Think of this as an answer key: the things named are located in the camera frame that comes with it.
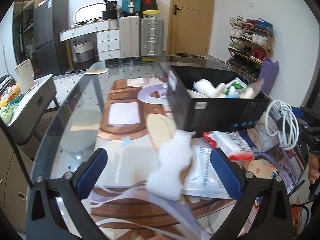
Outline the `person's right hand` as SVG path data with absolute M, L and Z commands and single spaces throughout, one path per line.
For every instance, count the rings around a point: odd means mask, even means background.
M 314 154 L 310 155 L 308 178 L 310 184 L 314 184 L 319 178 L 319 159 Z

